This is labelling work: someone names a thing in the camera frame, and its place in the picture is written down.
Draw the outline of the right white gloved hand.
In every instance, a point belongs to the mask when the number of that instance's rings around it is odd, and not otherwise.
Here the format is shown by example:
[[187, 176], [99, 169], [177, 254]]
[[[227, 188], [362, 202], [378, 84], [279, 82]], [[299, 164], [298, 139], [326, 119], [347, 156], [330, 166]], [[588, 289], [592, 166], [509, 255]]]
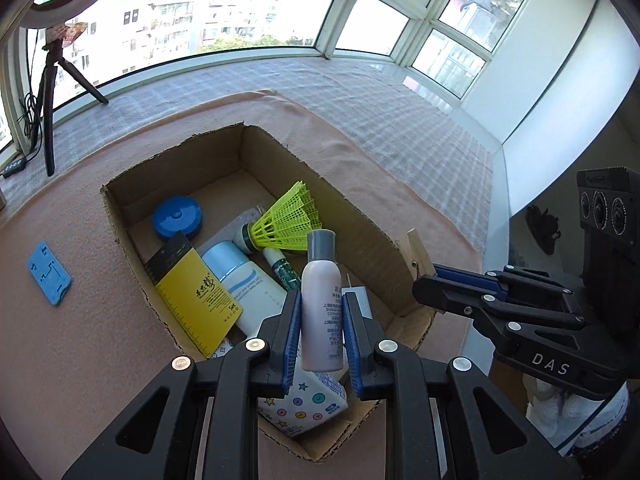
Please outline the right white gloved hand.
[[[561, 454], [572, 448], [588, 446], [605, 439], [626, 417], [629, 390], [626, 384], [611, 401], [593, 401], [529, 375], [523, 376], [527, 392], [526, 418]], [[560, 446], [597, 408], [604, 409], [582, 431]]]

